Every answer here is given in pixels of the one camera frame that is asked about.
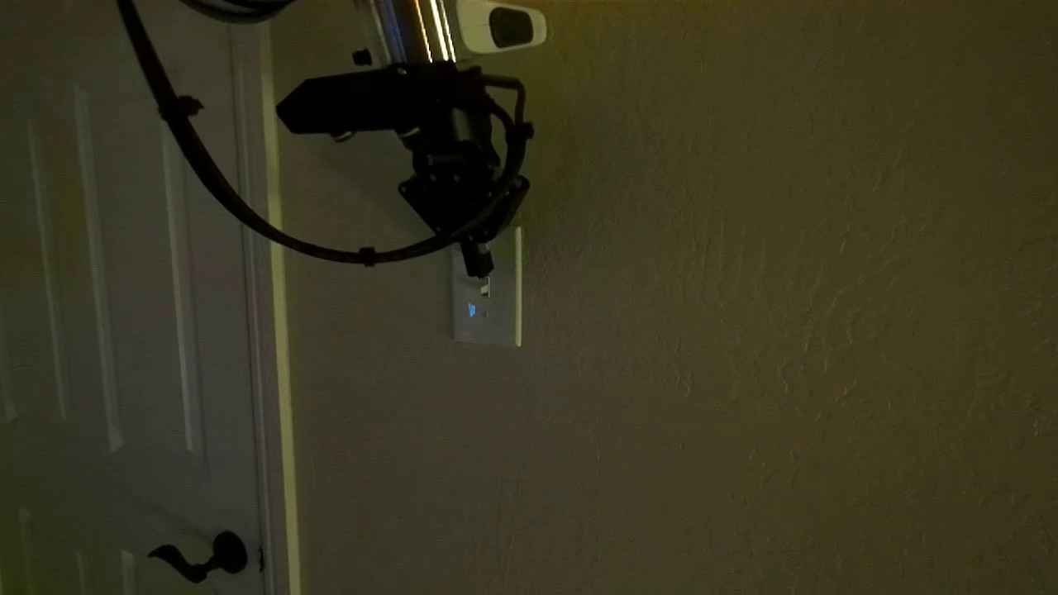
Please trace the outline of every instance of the wall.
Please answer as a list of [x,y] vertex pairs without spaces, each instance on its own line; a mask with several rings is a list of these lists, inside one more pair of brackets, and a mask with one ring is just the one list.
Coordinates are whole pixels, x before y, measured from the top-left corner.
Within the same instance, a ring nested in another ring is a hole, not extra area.
[[[526,351],[290,258],[309,591],[1053,591],[1058,5],[540,8]],[[424,233],[395,141],[281,154],[290,227]]]

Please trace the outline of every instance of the door handle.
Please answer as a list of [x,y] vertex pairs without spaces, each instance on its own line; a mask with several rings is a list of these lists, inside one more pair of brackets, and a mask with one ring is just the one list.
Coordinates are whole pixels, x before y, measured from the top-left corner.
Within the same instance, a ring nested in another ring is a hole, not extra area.
[[210,555],[200,566],[191,566],[175,547],[151,548],[151,558],[163,558],[187,583],[206,583],[216,569],[236,576],[250,562],[244,541],[235,533],[221,533],[210,539]]

